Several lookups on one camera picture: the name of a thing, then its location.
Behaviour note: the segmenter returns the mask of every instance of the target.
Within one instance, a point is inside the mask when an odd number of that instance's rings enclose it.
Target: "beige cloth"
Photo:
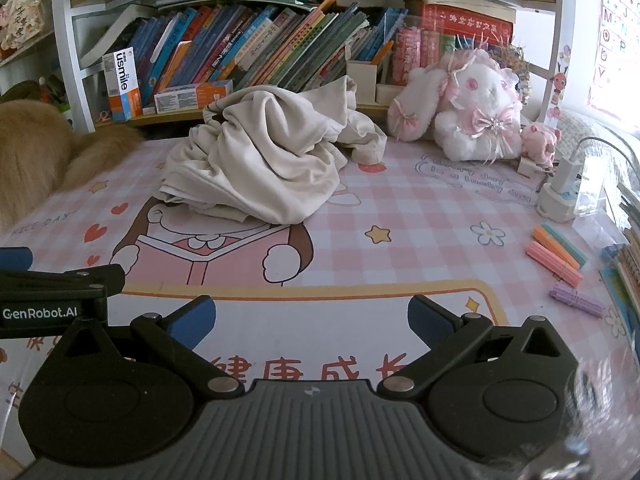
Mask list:
[[[382,161],[386,135],[355,110],[355,88],[346,76],[300,94],[263,85],[210,104],[169,153],[156,197],[237,221],[302,222],[340,183],[347,158],[334,142],[354,162]]]

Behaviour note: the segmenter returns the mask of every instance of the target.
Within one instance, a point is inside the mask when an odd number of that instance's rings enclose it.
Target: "black robotic device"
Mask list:
[[[36,456],[22,480],[514,480],[505,464],[570,431],[577,361],[541,316],[493,326],[414,296],[408,323],[430,350],[375,392],[368,380],[245,391],[193,352],[215,321],[210,297],[112,327],[107,297],[123,286],[119,266],[0,270],[0,337],[62,335],[20,404]],[[29,308],[78,315],[13,314]]]

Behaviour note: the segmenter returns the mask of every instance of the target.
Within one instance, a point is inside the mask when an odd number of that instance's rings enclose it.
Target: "teal stick bundle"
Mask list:
[[[554,240],[556,240],[556,242],[558,242],[560,245],[562,245],[562,247],[566,249],[566,251],[574,258],[574,260],[578,262],[580,268],[583,268],[584,264],[589,261],[587,256],[580,249],[578,249],[569,240],[567,240],[564,235],[551,224],[545,222],[542,224],[542,227],[554,238]]]

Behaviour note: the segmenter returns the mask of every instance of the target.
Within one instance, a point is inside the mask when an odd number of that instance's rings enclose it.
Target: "pink stick bundle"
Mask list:
[[[562,261],[551,251],[545,249],[538,242],[531,242],[527,247],[527,254],[544,265],[552,273],[556,274],[561,280],[565,280],[573,288],[577,288],[582,281],[580,272],[571,267],[567,262]]]
[[[580,294],[577,290],[568,287],[564,283],[556,283],[556,286],[549,291],[549,295],[555,300],[583,310],[587,314],[599,317],[600,319],[604,317],[605,308],[599,301]]]

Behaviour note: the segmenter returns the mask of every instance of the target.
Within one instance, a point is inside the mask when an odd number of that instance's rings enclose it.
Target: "white flower print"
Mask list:
[[[611,325],[611,333],[613,337],[618,338],[619,336],[626,337],[625,325],[622,323],[620,316],[618,313],[612,308],[609,309],[609,315],[605,317],[604,321],[607,324]]]
[[[478,243],[482,245],[495,244],[498,247],[504,245],[502,240],[506,234],[502,229],[492,228],[487,222],[482,220],[478,225],[472,225],[470,227],[471,232],[478,235]]]

